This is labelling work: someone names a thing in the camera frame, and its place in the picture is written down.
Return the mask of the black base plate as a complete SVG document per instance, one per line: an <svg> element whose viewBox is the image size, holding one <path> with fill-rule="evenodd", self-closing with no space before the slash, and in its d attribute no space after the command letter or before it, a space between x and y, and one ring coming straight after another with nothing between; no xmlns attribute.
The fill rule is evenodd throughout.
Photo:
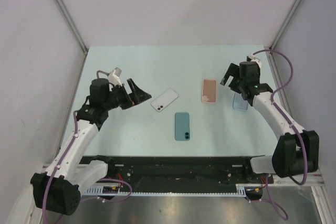
<svg viewBox="0 0 336 224"><path fill-rule="evenodd" d="M250 157L125 157L84 156L80 164L92 160L108 162L107 178L122 178L129 188L181 187L195 185L272 184L273 177L255 174Z"/></svg>

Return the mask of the aluminium frame post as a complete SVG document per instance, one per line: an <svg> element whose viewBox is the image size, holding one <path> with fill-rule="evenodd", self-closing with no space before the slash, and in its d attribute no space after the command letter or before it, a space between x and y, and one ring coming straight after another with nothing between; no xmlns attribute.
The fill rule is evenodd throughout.
<svg viewBox="0 0 336 224"><path fill-rule="evenodd" d="M294 0L268 49L276 49L304 0Z"/></svg>
<svg viewBox="0 0 336 224"><path fill-rule="evenodd" d="M86 56L88 53L88 47L86 46L86 43L84 42L77 25L75 24L74 19L72 18L64 0L53 0L56 7L58 8L61 16L63 17L66 25L68 26L71 34L73 35L76 43L80 47L83 54Z"/></svg>

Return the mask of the light blue phone case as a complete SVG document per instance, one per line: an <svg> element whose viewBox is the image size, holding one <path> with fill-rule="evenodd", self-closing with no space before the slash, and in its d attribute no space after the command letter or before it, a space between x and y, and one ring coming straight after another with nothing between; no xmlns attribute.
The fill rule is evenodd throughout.
<svg viewBox="0 0 336 224"><path fill-rule="evenodd" d="M233 99L233 109L245 112L248 110L248 107L248 101L244 100L241 94L235 93Z"/></svg>

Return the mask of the right aluminium frame post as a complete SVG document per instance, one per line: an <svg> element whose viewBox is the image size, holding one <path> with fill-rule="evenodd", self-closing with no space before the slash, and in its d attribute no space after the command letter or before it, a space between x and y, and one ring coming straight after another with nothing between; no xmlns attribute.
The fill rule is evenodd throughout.
<svg viewBox="0 0 336 224"><path fill-rule="evenodd" d="M294 0L268 49L276 49L304 0Z"/></svg>

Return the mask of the left aluminium frame post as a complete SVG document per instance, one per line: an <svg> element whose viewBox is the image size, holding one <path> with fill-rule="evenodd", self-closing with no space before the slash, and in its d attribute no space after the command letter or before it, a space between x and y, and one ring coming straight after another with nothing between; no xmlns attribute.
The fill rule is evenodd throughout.
<svg viewBox="0 0 336 224"><path fill-rule="evenodd" d="M56 7L58 8L61 16L63 17L66 25L68 26L71 34L73 35L76 43L80 47L83 54L86 56L88 53L88 47L86 46L86 43L84 42L77 25L75 24L74 19L72 18L64 0L53 0Z"/></svg>

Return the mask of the white phone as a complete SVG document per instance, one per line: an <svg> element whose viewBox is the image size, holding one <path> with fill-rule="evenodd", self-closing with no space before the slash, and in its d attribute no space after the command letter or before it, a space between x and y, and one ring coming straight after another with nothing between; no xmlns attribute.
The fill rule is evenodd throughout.
<svg viewBox="0 0 336 224"><path fill-rule="evenodd" d="M173 89L169 88L165 92L163 92L160 96L154 99L151 102L152 108L157 112L162 112L167 106L173 103L179 94Z"/></svg>

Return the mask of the aluminium cross rail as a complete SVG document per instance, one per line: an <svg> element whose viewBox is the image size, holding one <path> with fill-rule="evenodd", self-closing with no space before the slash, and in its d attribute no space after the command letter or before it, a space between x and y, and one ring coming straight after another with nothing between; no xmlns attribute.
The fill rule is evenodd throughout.
<svg viewBox="0 0 336 224"><path fill-rule="evenodd" d="M81 171L82 169L84 169L86 166L87 166L86 164L78 165L78 167L75 171L75 174L78 173L79 171ZM44 172L46 170L46 168L47 168L47 165L44 165L42 167L41 171ZM297 180L297 181L301 181L302 178L303 178L303 176L301 176L301 175L294 176L294 179ZM298 186L289 177L280 178L277 175L273 175L273 181L274 182L271 184L271 186ZM323 177L322 177L319 169L318 169L317 172L307 174L307 179L306 179L306 182L305 182L304 186L309 186L309 187L325 186Z"/></svg>

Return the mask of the green phone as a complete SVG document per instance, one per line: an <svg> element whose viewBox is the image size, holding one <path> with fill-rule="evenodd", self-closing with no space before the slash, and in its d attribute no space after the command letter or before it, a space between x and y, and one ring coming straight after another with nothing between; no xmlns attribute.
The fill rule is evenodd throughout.
<svg viewBox="0 0 336 224"><path fill-rule="evenodd" d="M175 114L174 137L176 141L190 140L190 115L187 112Z"/></svg>

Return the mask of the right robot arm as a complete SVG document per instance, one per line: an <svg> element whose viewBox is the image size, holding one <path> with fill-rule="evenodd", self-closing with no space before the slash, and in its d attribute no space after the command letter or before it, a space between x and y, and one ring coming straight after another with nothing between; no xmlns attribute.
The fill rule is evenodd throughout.
<svg viewBox="0 0 336 224"><path fill-rule="evenodd" d="M276 103L272 88L260 83L260 67L253 61L231 63L221 80L221 85L242 96L272 129L278 142L274 153L257 156L242 169L243 179L254 183L261 174L276 174L280 178L306 176L316 172L319 161L319 136L298 124Z"/></svg>

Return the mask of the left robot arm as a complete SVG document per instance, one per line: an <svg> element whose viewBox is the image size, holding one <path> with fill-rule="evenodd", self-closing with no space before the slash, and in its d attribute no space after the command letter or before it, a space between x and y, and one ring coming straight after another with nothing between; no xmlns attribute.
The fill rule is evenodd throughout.
<svg viewBox="0 0 336 224"><path fill-rule="evenodd" d="M77 166L110 110L126 110L151 99L151 95L140 89L132 79L128 79L127 83L131 93L127 93L122 83L114 84L105 78L92 80L86 101L73 113L74 130L69 139L46 170L35 173L30 180L35 205L42 209L43 217L46 217L47 211L72 215L81 196L93 184L101 179L110 182L115 178L116 169L108 164L106 158L92 160L80 172Z"/></svg>

